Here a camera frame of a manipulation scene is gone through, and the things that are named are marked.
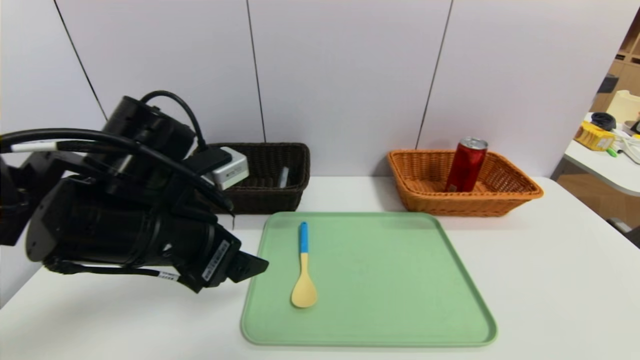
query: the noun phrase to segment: white container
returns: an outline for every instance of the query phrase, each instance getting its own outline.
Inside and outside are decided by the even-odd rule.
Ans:
[[[640,112],[640,96],[634,96],[629,90],[620,90],[613,96],[607,113],[616,118],[616,122],[624,124],[626,121],[636,122]]]

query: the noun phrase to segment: cable label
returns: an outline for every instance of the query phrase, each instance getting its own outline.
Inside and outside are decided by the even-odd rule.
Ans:
[[[180,275],[177,275],[177,274],[171,274],[170,272],[160,271],[160,272],[158,272],[158,277],[159,277],[160,279],[167,279],[167,280],[171,280],[171,281],[178,281],[178,278],[180,277]]]
[[[207,267],[204,269],[204,272],[202,273],[202,278],[205,279],[205,281],[209,281],[209,279],[211,279],[211,276],[216,271],[216,268],[220,264],[220,261],[222,261],[222,259],[225,257],[225,254],[227,253],[228,249],[229,249],[229,242],[227,240],[222,240],[222,242],[220,243],[220,246],[218,247],[216,252],[213,254],[213,257],[211,258],[209,264],[207,265]]]

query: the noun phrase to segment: yellow package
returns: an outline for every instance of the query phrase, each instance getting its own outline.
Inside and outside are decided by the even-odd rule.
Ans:
[[[605,151],[613,143],[615,136],[590,122],[583,121],[573,139],[594,151]]]

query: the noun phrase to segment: floor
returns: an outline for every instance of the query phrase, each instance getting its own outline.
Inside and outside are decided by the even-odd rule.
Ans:
[[[591,174],[562,175],[557,182],[602,218],[640,226],[640,197],[625,195]]]

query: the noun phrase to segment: blue spoon handle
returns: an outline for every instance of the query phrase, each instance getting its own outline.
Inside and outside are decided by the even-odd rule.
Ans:
[[[300,254],[309,252],[309,225],[307,222],[300,224]]]

